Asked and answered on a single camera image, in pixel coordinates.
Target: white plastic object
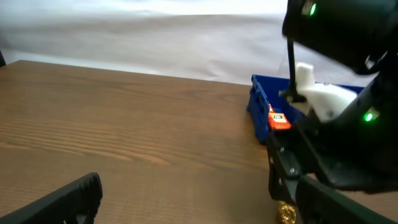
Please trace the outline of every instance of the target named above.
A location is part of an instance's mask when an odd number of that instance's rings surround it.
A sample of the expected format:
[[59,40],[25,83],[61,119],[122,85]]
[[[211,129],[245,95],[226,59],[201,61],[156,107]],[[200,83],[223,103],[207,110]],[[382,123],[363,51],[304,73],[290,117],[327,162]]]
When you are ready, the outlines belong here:
[[299,62],[296,66],[297,93],[305,96],[322,123],[337,118],[357,97],[354,91],[327,83],[315,83],[313,66]]

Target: white backdrop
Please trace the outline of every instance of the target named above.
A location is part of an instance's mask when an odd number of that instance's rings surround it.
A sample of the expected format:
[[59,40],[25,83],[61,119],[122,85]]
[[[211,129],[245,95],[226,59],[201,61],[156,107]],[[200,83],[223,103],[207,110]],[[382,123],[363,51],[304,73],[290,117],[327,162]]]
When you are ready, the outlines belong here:
[[[253,73],[288,77],[281,34],[287,0],[1,0],[7,63],[35,60],[250,84]],[[317,81],[368,78],[309,50]]]

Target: blue bin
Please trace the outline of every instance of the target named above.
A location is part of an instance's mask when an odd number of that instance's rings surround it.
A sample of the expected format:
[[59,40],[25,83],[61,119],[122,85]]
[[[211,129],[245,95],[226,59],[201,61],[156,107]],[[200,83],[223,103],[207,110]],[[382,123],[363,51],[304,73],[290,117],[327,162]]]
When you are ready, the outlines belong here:
[[[253,75],[251,81],[253,82],[253,86],[250,89],[250,100],[247,109],[254,123],[254,135],[261,144],[265,144],[269,131],[267,125],[269,103],[275,112],[285,114],[291,124],[305,115],[279,97],[279,91],[288,89],[288,79]],[[359,86],[340,86],[353,90],[356,93],[359,93],[363,89],[363,87]]]

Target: wooden table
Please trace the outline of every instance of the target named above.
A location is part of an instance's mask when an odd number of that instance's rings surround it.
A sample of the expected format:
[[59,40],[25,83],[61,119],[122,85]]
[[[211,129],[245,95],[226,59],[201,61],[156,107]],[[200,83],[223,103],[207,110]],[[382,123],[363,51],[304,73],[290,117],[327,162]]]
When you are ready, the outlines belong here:
[[[275,223],[249,89],[28,61],[0,68],[0,216],[98,172],[97,223]],[[397,194],[349,195],[398,220]]]

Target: brown tabletop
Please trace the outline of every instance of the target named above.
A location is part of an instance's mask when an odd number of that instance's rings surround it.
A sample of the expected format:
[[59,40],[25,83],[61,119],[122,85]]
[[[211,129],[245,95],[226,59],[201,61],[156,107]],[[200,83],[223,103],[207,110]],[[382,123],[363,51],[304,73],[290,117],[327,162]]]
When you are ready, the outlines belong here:
[[[0,216],[98,172],[97,223],[275,223],[249,89],[28,61],[0,68]],[[398,221],[397,193],[348,195]]]

